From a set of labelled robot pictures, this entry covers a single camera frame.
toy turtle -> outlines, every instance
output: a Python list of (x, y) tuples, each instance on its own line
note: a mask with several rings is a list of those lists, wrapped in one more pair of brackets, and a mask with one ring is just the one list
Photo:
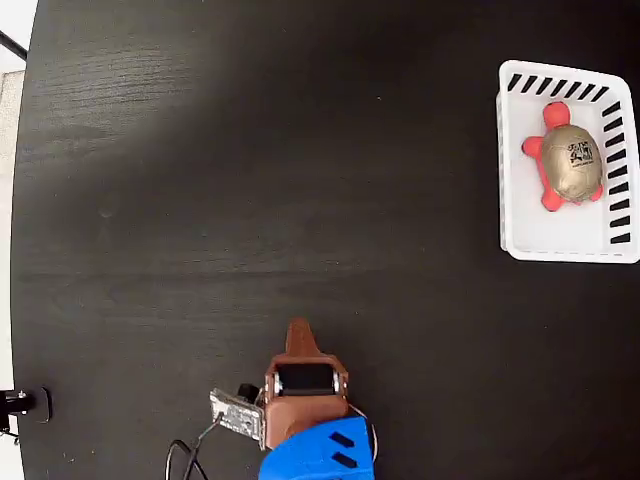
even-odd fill
[(602, 158), (593, 137), (584, 128), (571, 125), (569, 107), (550, 103), (542, 115), (547, 126), (544, 137), (528, 137), (522, 150), (535, 158), (544, 186), (542, 204), (550, 212), (565, 202), (580, 204), (600, 199)]

black table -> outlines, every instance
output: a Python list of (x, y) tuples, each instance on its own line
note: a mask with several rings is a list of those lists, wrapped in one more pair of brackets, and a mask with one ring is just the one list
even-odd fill
[[(640, 9), (428, 3), (40, 2), (12, 322), (56, 417), (20, 424), (27, 480), (160, 477), (297, 315), (381, 479), (640, 475), (640, 271), (500, 250), (494, 113), (509, 58), (639, 93)], [(262, 454), (201, 457), (232, 480)]]

red turtle leg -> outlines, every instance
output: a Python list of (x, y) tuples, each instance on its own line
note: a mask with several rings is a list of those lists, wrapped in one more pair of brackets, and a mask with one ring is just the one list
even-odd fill
[(560, 197), (549, 184), (547, 173), (544, 171), (544, 165), (542, 165), (542, 137), (529, 137), (522, 144), (522, 151), (536, 159), (536, 166), (538, 167), (538, 175), (540, 175), (540, 181), (544, 187), (544, 194), (542, 195), (542, 204), (550, 212), (555, 212), (563, 204), (564, 199)]
[(542, 116), (549, 130), (559, 127), (560, 125), (568, 125), (571, 121), (569, 107), (562, 102), (553, 102), (544, 107)]
[(564, 202), (564, 198), (554, 192), (552, 188), (545, 188), (544, 195), (542, 195), (542, 204), (547, 210), (555, 212), (564, 205)]
[(598, 190), (596, 190), (596, 193), (591, 195), (591, 201), (592, 202), (597, 202), (598, 200), (600, 200), (600, 197), (602, 197), (603, 193), (604, 193), (604, 187), (602, 185), (600, 185), (598, 187)]

white plastic basket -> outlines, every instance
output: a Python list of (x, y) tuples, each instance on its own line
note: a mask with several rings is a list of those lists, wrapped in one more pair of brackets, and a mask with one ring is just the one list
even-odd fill
[[(543, 108), (563, 101), (571, 123), (598, 144), (605, 193), (597, 202), (541, 203), (542, 183), (522, 142), (544, 135)], [(500, 171), (500, 242), (519, 260), (634, 263), (640, 259), (640, 163), (627, 83), (619, 77), (509, 60), (496, 98)]]

turtle shell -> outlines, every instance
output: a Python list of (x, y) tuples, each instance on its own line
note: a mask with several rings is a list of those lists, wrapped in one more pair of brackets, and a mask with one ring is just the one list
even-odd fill
[(570, 202), (582, 202), (602, 184), (602, 158), (584, 128), (562, 125), (542, 141), (542, 165), (555, 192)]

